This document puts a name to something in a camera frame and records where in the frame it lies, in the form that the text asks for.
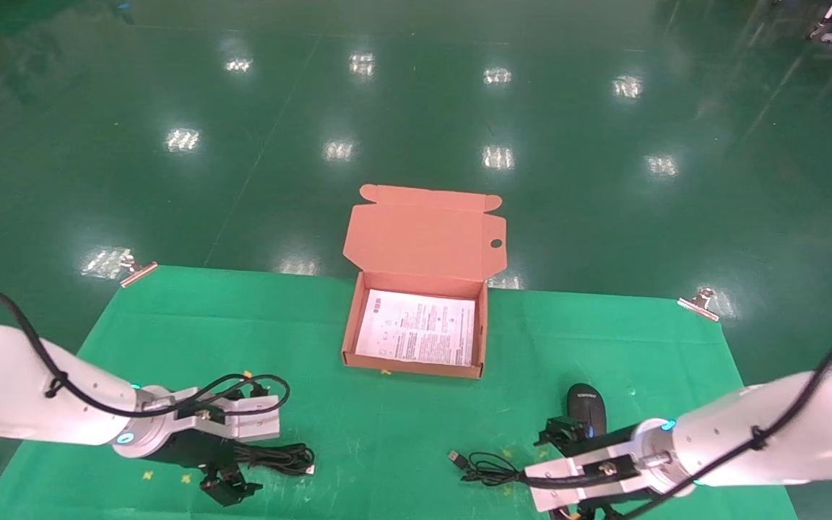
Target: box flap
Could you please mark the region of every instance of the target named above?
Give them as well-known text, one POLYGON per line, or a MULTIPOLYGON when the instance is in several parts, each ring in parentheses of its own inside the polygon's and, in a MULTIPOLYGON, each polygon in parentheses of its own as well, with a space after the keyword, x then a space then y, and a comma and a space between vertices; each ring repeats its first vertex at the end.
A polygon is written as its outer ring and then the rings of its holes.
POLYGON ((363 271, 482 281, 506 268, 496 195, 365 184, 343 254, 363 271))

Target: floor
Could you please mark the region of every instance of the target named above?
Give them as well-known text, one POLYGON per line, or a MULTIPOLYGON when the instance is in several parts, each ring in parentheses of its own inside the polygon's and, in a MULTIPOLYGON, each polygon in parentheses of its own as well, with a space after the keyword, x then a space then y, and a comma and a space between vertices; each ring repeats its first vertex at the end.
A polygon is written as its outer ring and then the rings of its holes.
MULTIPOLYGON (((493 285, 710 286, 748 383, 811 368, 832 345, 832 44, 803 38, 823 10, 0 0, 0 290, 75 350, 116 290, 80 276, 100 248, 351 277, 361 184, 481 191, 509 223, 493 285)), ((832 517, 832 483, 790 492, 832 517)))

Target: cardboard box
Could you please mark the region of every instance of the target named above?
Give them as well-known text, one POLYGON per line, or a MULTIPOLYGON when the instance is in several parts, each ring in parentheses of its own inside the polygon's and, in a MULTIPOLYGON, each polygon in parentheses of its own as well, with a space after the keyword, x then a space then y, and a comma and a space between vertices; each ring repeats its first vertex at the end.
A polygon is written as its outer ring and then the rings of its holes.
POLYGON ((352 208, 343 254, 357 276, 342 343, 347 366, 479 379, 488 335, 486 279, 506 268, 506 220, 486 214, 496 195, 365 184, 374 204, 352 208), (474 300, 472 365, 405 362, 355 353, 369 290, 474 300))

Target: green tabletop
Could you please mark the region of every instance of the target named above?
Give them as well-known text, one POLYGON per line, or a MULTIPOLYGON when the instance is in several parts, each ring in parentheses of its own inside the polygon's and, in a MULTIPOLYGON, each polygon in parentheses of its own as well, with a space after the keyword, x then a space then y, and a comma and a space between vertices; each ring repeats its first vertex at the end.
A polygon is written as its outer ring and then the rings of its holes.
MULTIPOLYGON (((247 471, 264 489, 224 509, 198 490, 196 470, 26 442, 0 479, 0 518, 540 519, 527 488, 460 482, 446 454, 494 451, 520 467, 557 456, 532 441, 575 382, 603 393, 610 428, 677 417, 742 385, 720 326, 673 300, 519 290, 490 292, 481 381, 346 368, 352 286, 162 266, 118 291, 79 352, 171 389, 244 370, 284 376, 292 392, 275 443, 309 444, 313 476, 247 471)), ((795 515, 782 487, 700 487, 648 518, 795 515)))

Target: instruction sheet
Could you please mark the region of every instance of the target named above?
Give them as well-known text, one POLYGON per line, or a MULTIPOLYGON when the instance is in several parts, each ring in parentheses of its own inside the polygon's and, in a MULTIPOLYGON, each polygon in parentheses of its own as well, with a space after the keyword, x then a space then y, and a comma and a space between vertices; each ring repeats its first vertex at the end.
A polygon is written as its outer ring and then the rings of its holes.
POLYGON ((470 366, 473 300, 369 290, 356 353, 372 358, 470 366))

